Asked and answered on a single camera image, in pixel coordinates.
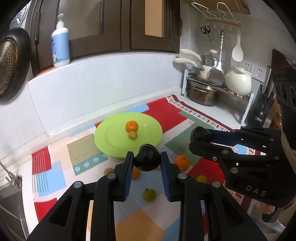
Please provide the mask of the person's right hand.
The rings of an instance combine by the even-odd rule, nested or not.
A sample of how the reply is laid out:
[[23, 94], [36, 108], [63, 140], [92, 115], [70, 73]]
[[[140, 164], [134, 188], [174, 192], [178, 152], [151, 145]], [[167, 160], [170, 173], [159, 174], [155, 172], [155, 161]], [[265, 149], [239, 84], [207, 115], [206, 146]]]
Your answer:
[[260, 201], [257, 201], [256, 208], [258, 209], [261, 219], [267, 223], [274, 223], [278, 220], [283, 208], [275, 207]]

